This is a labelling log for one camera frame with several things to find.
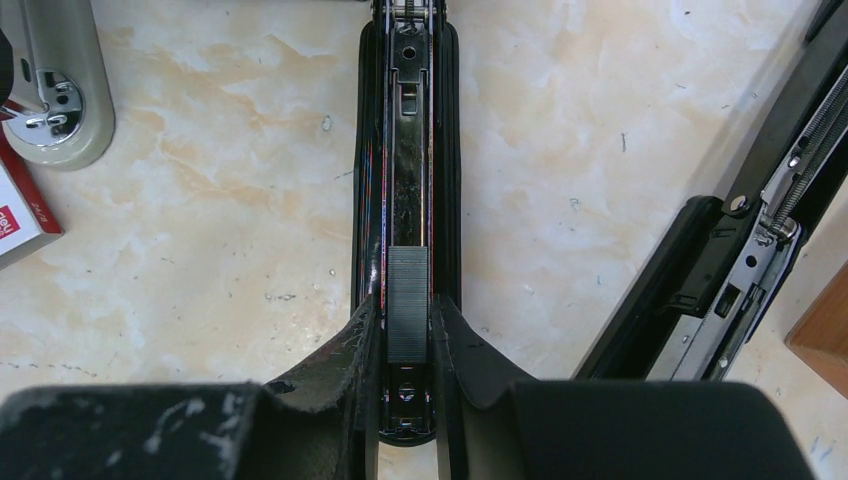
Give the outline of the silver staple strip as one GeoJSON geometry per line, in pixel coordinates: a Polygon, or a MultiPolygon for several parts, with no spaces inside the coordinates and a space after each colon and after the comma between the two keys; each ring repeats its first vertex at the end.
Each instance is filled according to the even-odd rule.
{"type": "Polygon", "coordinates": [[[427,359],[428,250],[390,246],[387,264],[387,348],[390,364],[423,364],[427,359]]]}

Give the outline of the grey silver stapler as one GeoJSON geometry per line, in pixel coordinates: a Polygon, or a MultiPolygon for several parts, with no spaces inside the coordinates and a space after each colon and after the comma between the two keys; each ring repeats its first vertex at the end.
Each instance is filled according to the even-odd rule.
{"type": "Polygon", "coordinates": [[[23,159],[62,171],[107,150],[115,112],[90,2],[2,2],[1,132],[23,159]]]}

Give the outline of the red white staple box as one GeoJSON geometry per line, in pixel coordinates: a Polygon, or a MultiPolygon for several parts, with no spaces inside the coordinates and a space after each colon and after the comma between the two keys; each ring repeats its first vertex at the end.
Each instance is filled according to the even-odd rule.
{"type": "Polygon", "coordinates": [[[64,234],[26,162],[1,133],[1,269],[64,234]]]}

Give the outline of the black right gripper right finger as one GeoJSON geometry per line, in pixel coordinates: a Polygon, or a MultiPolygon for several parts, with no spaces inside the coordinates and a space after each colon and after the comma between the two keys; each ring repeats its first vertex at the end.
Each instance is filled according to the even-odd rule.
{"type": "Polygon", "coordinates": [[[783,415],[740,383],[539,380],[432,307],[442,479],[809,479],[783,415]]]}

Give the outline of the black stapler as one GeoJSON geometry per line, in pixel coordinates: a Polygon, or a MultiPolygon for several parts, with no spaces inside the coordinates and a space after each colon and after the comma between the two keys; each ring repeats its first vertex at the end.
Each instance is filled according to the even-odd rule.
{"type": "Polygon", "coordinates": [[[375,1],[358,50],[351,305],[381,324],[378,432],[396,447],[436,435],[431,305],[462,301],[459,38],[444,1],[375,1]],[[428,250],[427,359],[388,362],[390,246],[428,250]]]}
{"type": "Polygon", "coordinates": [[[719,381],[847,175],[847,5],[825,1],[727,196],[679,211],[577,370],[719,381]]]}

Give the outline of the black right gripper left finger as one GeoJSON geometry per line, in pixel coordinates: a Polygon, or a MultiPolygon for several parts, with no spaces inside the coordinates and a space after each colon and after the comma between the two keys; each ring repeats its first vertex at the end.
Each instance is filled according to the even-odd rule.
{"type": "Polygon", "coordinates": [[[379,319],[268,383],[27,388],[1,406],[5,479],[373,479],[379,319]]]}

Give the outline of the wooden compartment tray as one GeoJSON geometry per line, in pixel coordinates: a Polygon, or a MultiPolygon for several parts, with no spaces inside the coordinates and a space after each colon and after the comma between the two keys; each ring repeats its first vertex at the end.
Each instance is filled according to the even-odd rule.
{"type": "Polygon", "coordinates": [[[785,343],[822,380],[847,398],[847,263],[791,329],[785,343]]]}

